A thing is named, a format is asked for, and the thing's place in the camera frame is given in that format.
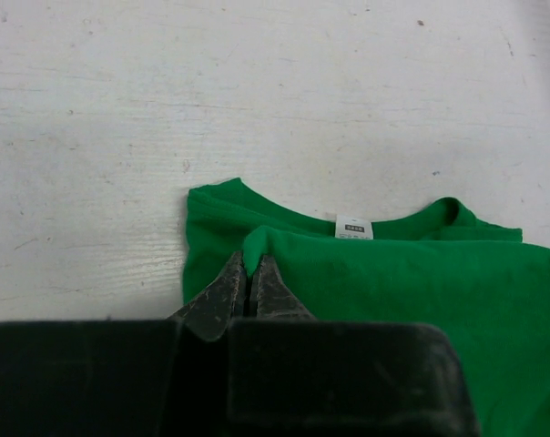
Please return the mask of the green t shirt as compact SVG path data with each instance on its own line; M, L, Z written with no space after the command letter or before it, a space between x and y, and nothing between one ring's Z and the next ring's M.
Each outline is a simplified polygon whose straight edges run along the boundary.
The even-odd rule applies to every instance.
M271 255L285 285L324 320L423 322L460 355L486 436L550 436L550 249L480 220L456 198L406 218L334 223L279 206L234 178L187 196L183 295L231 254L248 273Z

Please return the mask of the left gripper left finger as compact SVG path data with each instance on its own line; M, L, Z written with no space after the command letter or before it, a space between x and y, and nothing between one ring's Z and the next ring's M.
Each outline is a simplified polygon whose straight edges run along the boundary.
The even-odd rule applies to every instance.
M212 434L246 285L234 255L164 320L0 322L0 436Z

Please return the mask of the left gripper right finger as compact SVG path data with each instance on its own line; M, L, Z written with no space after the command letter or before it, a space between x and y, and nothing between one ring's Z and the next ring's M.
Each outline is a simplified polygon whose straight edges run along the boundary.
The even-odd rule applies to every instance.
M316 319L265 256L227 330L237 436L476 436L448 337L423 323Z

